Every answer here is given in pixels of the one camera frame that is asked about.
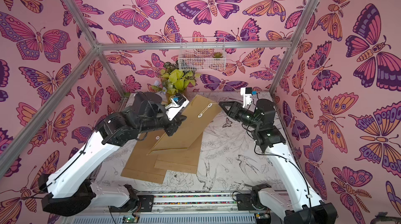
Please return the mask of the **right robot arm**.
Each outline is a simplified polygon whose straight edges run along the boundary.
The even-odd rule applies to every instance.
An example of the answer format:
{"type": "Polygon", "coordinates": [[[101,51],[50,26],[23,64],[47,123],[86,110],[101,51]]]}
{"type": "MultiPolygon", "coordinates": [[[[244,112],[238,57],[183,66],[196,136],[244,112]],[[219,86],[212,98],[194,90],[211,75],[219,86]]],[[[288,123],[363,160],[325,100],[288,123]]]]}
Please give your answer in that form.
{"type": "Polygon", "coordinates": [[[325,203],[310,186],[296,164],[290,146],[274,125],[276,110],[268,99],[259,99],[255,109],[251,103],[222,101],[219,106],[231,119],[242,123],[250,132],[259,156],[266,156],[279,174],[289,200],[273,192],[269,185],[254,186],[253,198],[258,207],[266,207],[276,214],[284,224],[333,224],[337,211],[333,204],[325,203]]]}

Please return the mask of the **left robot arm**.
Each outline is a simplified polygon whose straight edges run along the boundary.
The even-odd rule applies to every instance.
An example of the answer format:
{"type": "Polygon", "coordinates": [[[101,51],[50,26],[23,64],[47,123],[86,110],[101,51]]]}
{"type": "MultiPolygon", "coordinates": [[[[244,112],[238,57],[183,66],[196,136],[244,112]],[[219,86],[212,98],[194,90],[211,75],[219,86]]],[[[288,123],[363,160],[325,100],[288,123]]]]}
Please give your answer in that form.
{"type": "Polygon", "coordinates": [[[172,136],[186,120],[180,111],[188,104],[189,100],[181,93],[173,96],[166,106],[158,94],[136,93],[132,105],[96,125],[83,147],[66,164],[39,177],[39,189],[45,193],[42,210],[63,217],[97,207],[107,207],[111,213],[137,210],[140,200],[131,185],[99,186],[89,176],[128,141],[140,140],[141,134],[147,136],[149,132],[163,130],[172,136]]]}

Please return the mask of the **kraft file bag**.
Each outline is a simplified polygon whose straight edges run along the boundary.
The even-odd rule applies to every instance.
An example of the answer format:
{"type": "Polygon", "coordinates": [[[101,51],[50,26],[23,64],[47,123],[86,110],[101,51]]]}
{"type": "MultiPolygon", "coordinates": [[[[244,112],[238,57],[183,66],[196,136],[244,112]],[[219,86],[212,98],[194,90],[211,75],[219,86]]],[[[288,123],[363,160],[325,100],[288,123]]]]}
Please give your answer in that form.
{"type": "Polygon", "coordinates": [[[187,119],[172,136],[163,134],[148,155],[166,155],[186,151],[220,112],[221,107],[217,102],[196,95],[183,111],[187,119]]]}
{"type": "Polygon", "coordinates": [[[201,153],[203,134],[189,148],[167,149],[157,155],[154,168],[196,174],[201,153]]]}
{"type": "Polygon", "coordinates": [[[144,140],[136,143],[122,170],[122,177],[163,184],[167,171],[155,168],[158,156],[148,155],[148,153],[164,133],[163,130],[149,132],[144,140]]]}

